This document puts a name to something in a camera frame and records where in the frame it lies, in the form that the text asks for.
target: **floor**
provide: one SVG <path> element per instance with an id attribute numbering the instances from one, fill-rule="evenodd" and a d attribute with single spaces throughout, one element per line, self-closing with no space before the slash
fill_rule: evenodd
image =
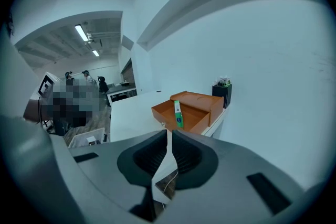
<path id="1" fill-rule="evenodd" d="M 67 146 L 69 146 L 71 140 L 75 135 L 90 132 L 100 128 L 105 128 L 105 133 L 110 139 L 111 108 L 106 105 L 106 96 L 102 93 L 100 93 L 99 107 L 100 107 L 99 115 L 97 115 L 94 118 L 91 118 L 85 126 L 71 128 L 66 133 L 66 135 L 63 138 Z"/>

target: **black box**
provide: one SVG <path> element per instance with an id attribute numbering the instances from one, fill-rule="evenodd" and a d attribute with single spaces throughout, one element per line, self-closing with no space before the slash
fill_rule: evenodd
<path id="1" fill-rule="evenodd" d="M 227 108 L 231 101 L 231 92 L 232 92 L 232 84 L 228 87 L 222 87 L 218 84 L 212 86 L 212 95 L 218 97 L 224 97 L 224 108 Z"/>

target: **ceiling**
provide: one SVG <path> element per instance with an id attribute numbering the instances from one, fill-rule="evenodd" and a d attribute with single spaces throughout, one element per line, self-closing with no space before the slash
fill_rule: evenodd
<path id="1" fill-rule="evenodd" d="M 121 18 L 105 18 L 78 22 L 91 37 L 89 42 L 80 37 L 76 24 L 63 26 L 28 42 L 19 53 L 32 69 L 62 58 L 94 57 L 93 50 L 100 56 L 115 55 L 120 44 L 120 21 Z"/>
<path id="2" fill-rule="evenodd" d="M 19 49 L 19 53 L 32 69 L 41 68 L 50 62 L 62 58 L 77 58 L 99 55 L 113 55 L 118 53 L 120 44 L 120 18 L 92 19 L 77 22 L 88 35 L 90 43 L 84 42 L 75 29 L 76 24 L 66 25 L 45 33 L 28 42 Z"/>

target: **black panel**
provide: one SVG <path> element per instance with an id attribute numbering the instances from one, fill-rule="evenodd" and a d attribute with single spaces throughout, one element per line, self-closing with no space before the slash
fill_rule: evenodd
<path id="1" fill-rule="evenodd" d="M 219 85 L 212 86 L 212 95 L 224 97 L 223 108 L 227 108 L 231 102 L 232 84 L 229 87 L 222 87 Z"/>
<path id="2" fill-rule="evenodd" d="M 262 173 L 249 175 L 247 179 L 274 215 L 291 204 Z"/>
<path id="3" fill-rule="evenodd" d="M 200 187 L 217 170 L 218 156 L 215 151 L 177 130 L 173 130 L 172 151 L 179 171 L 175 189 Z"/>
<path id="4" fill-rule="evenodd" d="M 154 221 L 154 219 L 156 218 L 156 214 L 154 210 L 152 192 L 150 188 L 147 188 L 141 204 L 134 206 L 130 210 L 130 213 L 140 218 L 143 218 L 147 221 L 150 221 L 150 222 Z"/>
<path id="5" fill-rule="evenodd" d="M 152 178 L 167 153 L 167 130 L 124 150 L 118 157 L 119 171 L 130 184 L 151 187 Z"/>
<path id="6" fill-rule="evenodd" d="M 47 98 L 49 96 L 49 94 L 51 93 L 49 87 L 52 87 L 54 85 L 54 82 L 52 81 L 51 78 L 49 78 L 47 75 L 44 76 L 43 81 L 40 85 L 40 87 L 38 88 L 38 93 L 43 97 L 43 98 Z"/>
<path id="7" fill-rule="evenodd" d="M 81 163 L 81 162 L 84 162 L 84 161 L 87 161 L 89 159 L 93 159 L 96 157 L 98 157 L 98 155 L 94 152 L 91 152 L 91 153 L 79 155 L 73 158 L 75 159 L 76 163 Z"/>

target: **green item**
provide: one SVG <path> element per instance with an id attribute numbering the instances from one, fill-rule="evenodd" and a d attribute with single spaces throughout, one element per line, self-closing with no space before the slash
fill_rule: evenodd
<path id="1" fill-rule="evenodd" d="M 175 118 L 176 118 L 177 127 L 183 128 L 183 118 L 182 118 L 180 102 L 175 101 L 174 105 L 175 105 Z"/>
<path id="2" fill-rule="evenodd" d="M 230 85 L 231 85 L 231 81 L 230 80 L 224 81 L 224 83 L 223 82 L 219 82 L 218 83 L 218 86 L 221 86 L 221 87 L 229 87 Z"/>

